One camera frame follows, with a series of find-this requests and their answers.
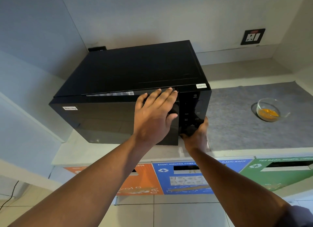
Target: glass bowl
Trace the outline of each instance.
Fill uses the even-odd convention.
[[[268,122],[282,120],[290,115],[288,107],[274,98],[262,98],[258,101],[256,113]]]

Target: microwave top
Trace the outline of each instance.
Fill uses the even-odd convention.
[[[89,52],[55,97],[208,83],[189,40]]]

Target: non-veg label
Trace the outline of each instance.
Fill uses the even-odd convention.
[[[197,88],[206,88],[207,85],[205,83],[196,84]]]
[[[63,107],[63,109],[69,111],[78,110],[76,107]]]
[[[86,95],[87,97],[98,97],[98,96],[127,96],[134,95],[134,92],[120,92],[120,93],[108,93],[108,94],[90,94]]]

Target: wall socket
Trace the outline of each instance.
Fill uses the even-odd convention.
[[[250,44],[260,43],[264,32],[265,32],[265,28],[245,31],[244,37],[242,38],[242,41],[241,41],[241,45],[250,45]]]

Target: forearm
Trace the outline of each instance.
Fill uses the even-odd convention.
[[[10,226],[98,226],[120,186],[147,150],[132,136]]]
[[[235,226],[274,226],[289,206],[274,193],[201,150],[193,149],[190,155]]]

